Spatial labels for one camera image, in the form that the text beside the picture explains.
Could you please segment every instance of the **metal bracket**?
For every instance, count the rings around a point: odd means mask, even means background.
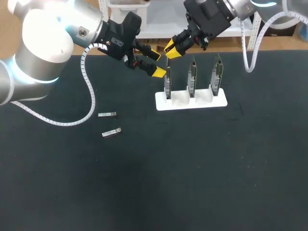
[[[211,78],[211,89],[213,91],[214,96],[218,96],[221,78],[222,78],[222,72],[223,72],[223,64],[220,59],[220,56],[218,55],[216,57],[216,61],[215,61],[214,68],[212,71],[212,78]]]
[[[197,83],[197,65],[193,57],[193,62],[190,65],[188,71],[187,89],[190,98],[194,98]]]
[[[167,58],[167,69],[165,74],[165,94],[166,99],[171,100],[171,89],[172,89],[172,81],[171,81],[171,67],[170,60]]]

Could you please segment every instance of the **silver robot arm segment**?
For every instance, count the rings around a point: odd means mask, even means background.
[[[16,54],[0,60],[0,105],[46,97],[74,43],[88,47],[103,25],[102,13],[81,0],[9,0],[8,9],[23,30]]]
[[[0,104],[47,96],[73,49],[72,38],[56,18],[44,10],[29,12],[17,53],[0,62]]]
[[[103,13],[83,0],[9,0],[8,8],[22,21],[33,9],[45,10],[83,48],[96,40],[103,26]]]

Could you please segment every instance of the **white cable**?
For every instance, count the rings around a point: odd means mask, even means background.
[[[18,101],[14,101],[14,102],[11,102],[11,103],[15,104],[16,106],[21,107],[22,109],[26,110],[27,112],[34,115],[35,117],[43,120],[44,122],[52,124],[52,125],[56,125],[56,126],[70,127],[70,126],[75,126],[75,125],[78,125],[78,124],[81,124],[81,123],[87,121],[91,117],[91,115],[93,114],[94,109],[95,109],[95,95],[94,95],[94,90],[92,88],[92,85],[91,85],[91,83],[88,79],[88,75],[87,75],[86,67],[85,67],[85,61],[86,61],[86,57],[88,55],[88,52],[90,50],[94,49],[94,48],[101,48],[103,50],[107,50],[107,47],[105,45],[103,45],[101,43],[94,43],[94,44],[89,45],[85,49],[85,51],[82,53],[81,62],[80,62],[81,72],[82,72],[82,75],[83,75],[83,77],[86,81],[88,88],[89,88],[92,103],[91,103],[91,109],[90,109],[89,113],[84,118],[82,118],[81,120],[78,120],[78,121],[72,122],[72,123],[60,123],[60,122],[53,121],[51,119],[47,119],[46,117],[34,112],[33,110],[31,110],[30,108],[28,108],[27,106],[23,105],[22,103],[20,103]]]
[[[252,55],[252,61],[251,61],[251,66],[250,67],[248,65],[248,60],[247,60],[244,22],[241,21],[242,49],[243,49],[244,65],[245,65],[245,69],[246,69],[246,71],[248,73],[251,73],[254,70],[255,66],[256,66],[256,61],[257,61],[257,56],[258,56],[259,48],[260,48],[260,45],[261,45],[261,41],[262,41],[262,39],[263,39],[263,37],[265,35],[265,32],[270,27],[270,25],[272,25],[276,20],[278,20],[279,18],[285,17],[285,16],[296,18],[299,21],[303,22],[304,24],[308,25],[308,18],[302,16],[299,13],[295,13],[295,12],[288,12],[288,14],[285,14],[285,12],[280,12],[280,13],[274,15],[273,17],[271,17],[265,23],[265,25],[263,26],[263,28],[260,31],[260,34],[259,34],[259,36],[257,38],[256,45],[255,45],[255,48],[254,48],[254,52],[253,52],[253,55]]]
[[[288,11],[288,2],[287,2],[287,0],[282,0],[282,8],[283,8],[283,12],[285,13],[285,15],[288,15],[289,11]]]

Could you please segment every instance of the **robotic arm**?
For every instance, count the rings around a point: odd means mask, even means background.
[[[150,46],[137,42],[141,18],[132,12],[117,24],[104,22],[101,11],[83,0],[9,0],[8,9],[22,20],[23,31],[16,54],[0,60],[0,105],[47,96],[70,59],[74,43],[84,48],[94,44],[117,60],[124,58],[127,67],[139,67],[153,77],[166,73],[134,55],[138,49],[156,61],[160,58]]]
[[[231,21],[253,15],[250,0],[185,0],[188,28],[174,36],[165,48],[169,59],[183,56],[195,43],[205,51],[209,41],[231,26]]]

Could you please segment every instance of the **silver metal module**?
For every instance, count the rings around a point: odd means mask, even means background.
[[[122,129],[121,128],[117,128],[115,130],[111,130],[111,131],[107,131],[107,132],[104,132],[103,133],[103,137],[104,138],[108,138],[108,137],[111,137],[111,136],[115,136],[115,135],[118,135],[119,133],[122,132]]]
[[[212,78],[211,78],[211,89],[213,91],[214,96],[218,96],[218,92],[219,92],[219,88],[221,84],[222,72],[223,72],[223,64],[220,59],[220,56],[218,55],[216,57],[214,69],[212,71]]]
[[[191,63],[188,71],[188,80],[187,80],[188,92],[191,98],[194,98],[194,94],[196,91],[196,82],[197,82],[197,65],[193,57],[193,62]]]
[[[171,67],[170,60],[167,58],[167,72],[165,74],[165,93],[167,100],[171,100]]]
[[[98,117],[116,117],[116,112],[99,113]]]

